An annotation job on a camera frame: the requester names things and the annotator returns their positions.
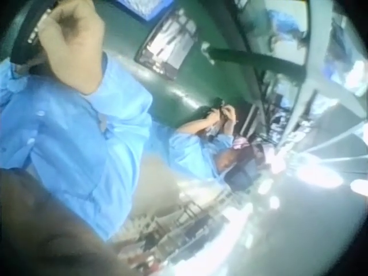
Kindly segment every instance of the man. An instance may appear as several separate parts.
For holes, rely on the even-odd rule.
[[[226,117],[225,124],[222,133],[218,134],[213,141],[202,139],[197,133],[221,120],[218,109],[212,110],[207,118],[189,122],[178,129],[171,129],[153,122],[146,153],[158,154],[170,168],[189,178],[203,181],[215,180],[221,185],[227,184],[235,188],[232,186],[232,179],[239,176],[237,165],[248,163],[246,161],[249,160],[253,160],[256,165],[262,165],[264,156],[261,152],[258,154],[258,151],[248,143],[244,143],[243,147],[237,144],[235,148],[233,147],[235,109],[229,105],[222,109]],[[249,181],[240,177],[242,183],[247,183],[243,187],[249,187],[254,176],[258,174],[256,165],[252,168],[252,177]]]
[[[69,35],[65,18],[75,21]],[[102,52],[103,36],[91,0],[66,0],[39,26],[58,81],[1,64],[0,166],[27,169],[107,240],[131,209],[152,97]]]
[[[30,174],[0,176],[0,275],[138,275]]]
[[[256,15],[246,15],[246,10],[240,15],[244,31],[250,35],[270,36],[269,47],[271,51],[274,45],[281,40],[296,40],[299,44],[305,44],[306,33],[300,30],[297,20],[290,14],[263,9]]]

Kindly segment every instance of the metal frame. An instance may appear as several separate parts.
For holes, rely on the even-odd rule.
[[[284,145],[288,136],[292,133],[315,91],[327,98],[337,99],[341,105],[345,106],[359,118],[364,119],[367,116],[366,110],[353,93],[323,75],[322,69],[329,44],[329,33],[333,16],[333,1],[310,0],[308,3],[310,45],[306,62],[303,66],[275,57],[244,51],[212,47],[208,49],[208,54],[214,60],[246,64],[256,68],[280,72],[301,83],[292,114],[281,141],[278,143],[278,148]],[[262,108],[261,115],[261,118],[265,121],[265,113]]]

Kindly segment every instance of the light blue work shirt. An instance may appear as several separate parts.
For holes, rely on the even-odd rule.
[[[285,35],[285,38],[288,37],[290,32],[300,31],[298,22],[292,15],[276,10],[267,10],[267,14],[271,22],[275,24],[276,31],[281,35]]]
[[[98,90],[83,97],[41,76],[20,78],[1,63],[1,168],[33,168],[43,186],[104,240],[132,206],[151,127],[150,93],[104,56]],[[106,116],[100,130],[98,115]]]
[[[154,121],[145,152],[160,155],[170,168],[187,177],[224,183],[226,172],[217,171],[214,157],[231,148],[233,139],[232,135],[219,134],[209,142]]]

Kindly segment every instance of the pole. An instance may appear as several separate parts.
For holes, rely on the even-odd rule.
[[[304,66],[273,56],[213,47],[208,48],[208,55],[213,60],[232,62],[261,70],[273,71],[277,74],[283,74],[298,83],[302,83],[306,76]]]

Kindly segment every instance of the shirt button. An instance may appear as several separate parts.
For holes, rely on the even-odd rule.
[[[31,138],[27,141],[27,145],[33,144],[35,141],[35,138]]]
[[[38,111],[37,113],[37,116],[45,116],[45,111]]]

